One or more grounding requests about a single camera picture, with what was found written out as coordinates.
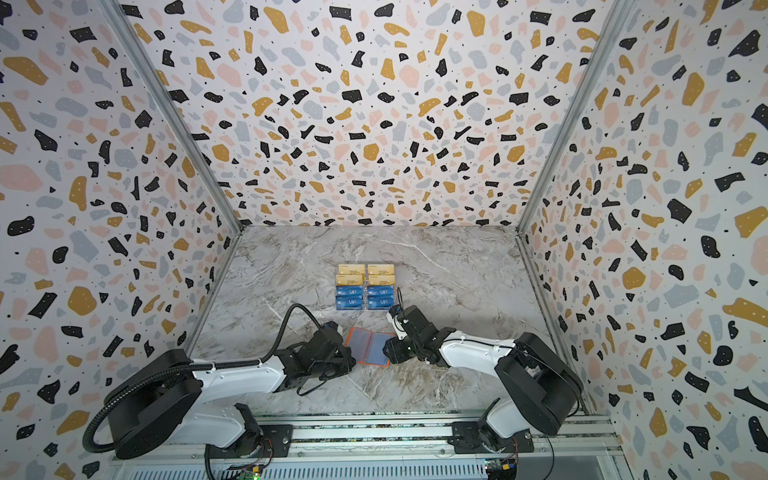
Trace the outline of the orange card holder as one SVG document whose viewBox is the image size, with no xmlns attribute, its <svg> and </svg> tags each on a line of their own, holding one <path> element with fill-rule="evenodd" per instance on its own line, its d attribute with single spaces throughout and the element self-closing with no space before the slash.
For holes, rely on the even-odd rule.
<svg viewBox="0 0 768 480">
<path fill-rule="evenodd" d="M 345 345 L 351 349 L 351 355 L 358 364 L 388 367 L 390 360 L 384 353 L 386 342 L 393 338 L 391 333 L 375 333 L 367 329 L 353 327 Z"/>
</svg>

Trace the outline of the blue card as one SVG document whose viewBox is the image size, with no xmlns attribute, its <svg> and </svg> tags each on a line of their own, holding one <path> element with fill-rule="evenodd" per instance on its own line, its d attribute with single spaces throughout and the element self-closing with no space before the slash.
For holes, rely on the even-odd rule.
<svg viewBox="0 0 768 480">
<path fill-rule="evenodd" d="M 364 293 L 364 289 L 362 286 L 337 286 L 336 287 L 336 296 L 337 297 L 362 297 Z"/>
<path fill-rule="evenodd" d="M 393 296 L 374 296 L 367 298 L 368 310 L 389 310 L 396 304 Z"/>
<path fill-rule="evenodd" d="M 392 285 L 368 286 L 366 292 L 369 297 L 393 297 L 395 295 L 395 287 Z"/>
<path fill-rule="evenodd" d="M 337 296 L 336 309 L 339 311 L 362 310 L 364 299 L 362 296 Z"/>
</svg>

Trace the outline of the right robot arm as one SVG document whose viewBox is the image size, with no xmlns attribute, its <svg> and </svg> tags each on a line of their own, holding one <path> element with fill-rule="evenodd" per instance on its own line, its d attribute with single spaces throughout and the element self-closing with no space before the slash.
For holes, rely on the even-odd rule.
<svg viewBox="0 0 768 480">
<path fill-rule="evenodd" d="M 416 358 L 441 368 L 463 368 L 496 377 L 508 398 L 497 399 L 469 435 L 454 442 L 457 452 L 485 449 L 501 453 L 516 437 L 536 431 L 557 434 L 580 408 L 583 384 L 566 363 L 537 335 L 525 332 L 514 340 L 492 340 L 460 330 L 437 328 L 415 306 L 391 307 L 387 319 L 396 336 L 383 353 L 393 364 Z"/>
</svg>

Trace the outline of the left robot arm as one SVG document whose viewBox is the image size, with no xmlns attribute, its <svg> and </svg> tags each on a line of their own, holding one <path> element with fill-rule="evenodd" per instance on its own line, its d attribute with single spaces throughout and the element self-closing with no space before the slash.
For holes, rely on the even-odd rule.
<svg viewBox="0 0 768 480">
<path fill-rule="evenodd" d="M 107 397 L 109 449 L 121 460 L 165 444 L 204 445 L 214 458 L 261 452 L 284 457 L 291 427 L 263 427 L 247 405 L 225 406 L 223 400 L 251 393 L 306 395 L 309 380 L 325 384 L 355 364 L 335 322 L 323 324 L 307 342 L 276 349 L 267 360 L 195 362 L 181 349 L 170 350 Z"/>
</svg>

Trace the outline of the gold card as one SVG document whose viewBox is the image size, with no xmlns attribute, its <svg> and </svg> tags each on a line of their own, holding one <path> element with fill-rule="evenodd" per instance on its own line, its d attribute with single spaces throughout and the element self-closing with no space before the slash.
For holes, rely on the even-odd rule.
<svg viewBox="0 0 768 480">
<path fill-rule="evenodd" d="M 364 275 L 366 266 L 364 264 L 340 264 L 338 266 L 339 275 Z"/>
<path fill-rule="evenodd" d="M 337 286 L 363 286 L 365 277 L 362 274 L 337 274 Z"/>
<path fill-rule="evenodd" d="M 370 286 L 394 286 L 396 277 L 394 275 L 369 275 L 367 282 Z"/>
<path fill-rule="evenodd" d="M 393 264 L 368 264 L 367 274 L 369 276 L 394 275 L 395 266 Z"/>
</svg>

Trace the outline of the gold card back right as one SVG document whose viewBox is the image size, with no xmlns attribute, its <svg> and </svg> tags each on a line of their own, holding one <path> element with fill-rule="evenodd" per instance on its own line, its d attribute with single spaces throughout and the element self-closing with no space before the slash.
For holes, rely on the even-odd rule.
<svg viewBox="0 0 768 480">
<path fill-rule="evenodd" d="M 367 274 L 369 276 L 394 275 L 395 266 L 393 264 L 368 264 Z"/>
</svg>

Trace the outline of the gold card back left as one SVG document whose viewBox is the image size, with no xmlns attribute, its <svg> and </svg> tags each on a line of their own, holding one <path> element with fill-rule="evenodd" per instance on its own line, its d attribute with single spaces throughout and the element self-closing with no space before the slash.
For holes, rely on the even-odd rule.
<svg viewBox="0 0 768 480">
<path fill-rule="evenodd" d="M 364 264 L 340 264 L 338 266 L 339 275 L 364 275 L 366 266 Z"/>
</svg>

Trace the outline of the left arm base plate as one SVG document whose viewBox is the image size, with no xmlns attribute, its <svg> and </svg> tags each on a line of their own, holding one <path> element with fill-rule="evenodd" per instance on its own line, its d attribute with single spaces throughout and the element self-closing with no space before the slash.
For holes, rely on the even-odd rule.
<svg viewBox="0 0 768 480">
<path fill-rule="evenodd" d="M 294 427 L 291 424 L 268 424 L 247 427 L 241 437 L 238 452 L 241 458 L 269 460 L 285 458 L 292 442 Z"/>
</svg>

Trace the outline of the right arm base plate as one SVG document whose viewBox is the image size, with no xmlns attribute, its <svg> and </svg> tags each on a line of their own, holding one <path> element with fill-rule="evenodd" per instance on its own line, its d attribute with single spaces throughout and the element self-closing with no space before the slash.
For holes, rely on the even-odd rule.
<svg viewBox="0 0 768 480">
<path fill-rule="evenodd" d="M 456 454 L 510 455 L 534 451 L 532 435 L 528 430 L 515 433 L 509 438 L 502 438 L 488 425 L 478 420 L 453 422 L 447 442 Z"/>
</svg>

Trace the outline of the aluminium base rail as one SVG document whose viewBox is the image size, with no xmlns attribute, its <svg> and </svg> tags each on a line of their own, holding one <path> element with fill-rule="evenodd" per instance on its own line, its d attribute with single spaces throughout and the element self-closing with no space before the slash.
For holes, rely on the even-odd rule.
<svg viewBox="0 0 768 480">
<path fill-rule="evenodd" d="M 451 424 L 477 411 L 262 416 L 291 424 L 285 458 L 212 458 L 218 479 L 630 479 L 605 416 L 568 418 L 553 436 L 530 432 L 532 453 L 456 454 Z"/>
</svg>

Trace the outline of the right aluminium corner post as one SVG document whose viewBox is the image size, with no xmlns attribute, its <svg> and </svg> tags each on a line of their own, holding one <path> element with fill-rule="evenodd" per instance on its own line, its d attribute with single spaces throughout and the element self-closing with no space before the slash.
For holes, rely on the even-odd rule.
<svg viewBox="0 0 768 480">
<path fill-rule="evenodd" d="M 587 108 L 592 92 L 600 79 L 600 75 L 610 59 L 614 43 L 620 36 L 635 4 L 635 1 L 620 0 L 615 1 L 611 6 L 604 28 L 596 42 L 595 50 L 584 71 L 583 78 L 572 97 L 568 110 L 561 123 L 561 128 L 559 129 L 546 160 L 537 176 L 537 181 L 533 187 L 527 205 L 525 206 L 520 222 L 516 227 L 516 231 L 519 235 L 523 235 L 532 223 L 534 214 L 538 209 L 538 204 L 543 199 L 546 192 L 548 178 L 553 174 L 559 157 L 564 153 L 571 134 L 579 124 L 580 118 Z"/>
</svg>

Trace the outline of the aluminium corner post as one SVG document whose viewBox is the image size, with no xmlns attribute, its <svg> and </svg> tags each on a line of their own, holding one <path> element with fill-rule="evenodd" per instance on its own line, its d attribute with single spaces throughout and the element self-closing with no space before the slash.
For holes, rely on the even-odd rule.
<svg viewBox="0 0 768 480">
<path fill-rule="evenodd" d="M 151 97 L 167 120 L 173 134 L 187 152 L 196 171 L 200 174 L 203 184 L 216 204 L 217 211 L 226 220 L 226 223 L 234 229 L 235 236 L 240 236 L 243 230 L 242 224 L 236 218 L 233 208 L 203 158 L 202 152 L 193 140 L 192 134 L 185 125 L 179 111 L 175 108 L 174 102 L 157 75 L 151 59 L 140 45 L 140 40 L 125 16 L 120 2 L 96 1 L 95 4 L 116 34 L 117 39 L 125 50 L 126 56 L 133 63 L 137 73 L 146 84 Z"/>
<path fill-rule="evenodd" d="M 610 59 L 614 43 L 620 36 L 635 4 L 635 1 L 620 0 L 615 1 L 611 6 L 604 28 L 596 42 L 595 50 L 584 71 L 583 78 L 572 97 L 568 110 L 561 123 L 561 128 L 559 129 L 546 160 L 537 176 L 537 181 L 533 187 L 527 205 L 525 206 L 520 222 L 516 227 L 516 231 L 519 235 L 523 235 L 532 223 L 534 214 L 538 209 L 538 204 L 543 199 L 546 192 L 548 178 L 553 174 L 559 157 L 564 153 L 571 134 L 579 124 L 580 118 L 587 108 L 592 92 L 600 79 L 600 75 Z"/>
</svg>

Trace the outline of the left aluminium corner post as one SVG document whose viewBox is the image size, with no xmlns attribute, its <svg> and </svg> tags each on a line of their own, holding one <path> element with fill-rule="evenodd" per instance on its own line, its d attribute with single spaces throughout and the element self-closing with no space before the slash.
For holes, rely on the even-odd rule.
<svg viewBox="0 0 768 480">
<path fill-rule="evenodd" d="M 140 45 L 140 40 L 125 16 L 120 2 L 96 1 L 95 4 L 116 34 L 117 39 L 125 50 L 126 56 L 133 63 L 137 73 L 146 84 L 151 97 L 167 120 L 173 134 L 187 152 L 196 171 L 200 174 L 203 184 L 216 204 L 217 211 L 226 220 L 226 223 L 234 229 L 235 236 L 240 236 L 243 230 L 242 224 L 236 218 L 233 208 L 203 158 L 202 152 L 193 140 L 192 134 L 185 125 L 179 111 L 175 108 L 174 102 L 157 75 L 151 59 Z"/>
</svg>

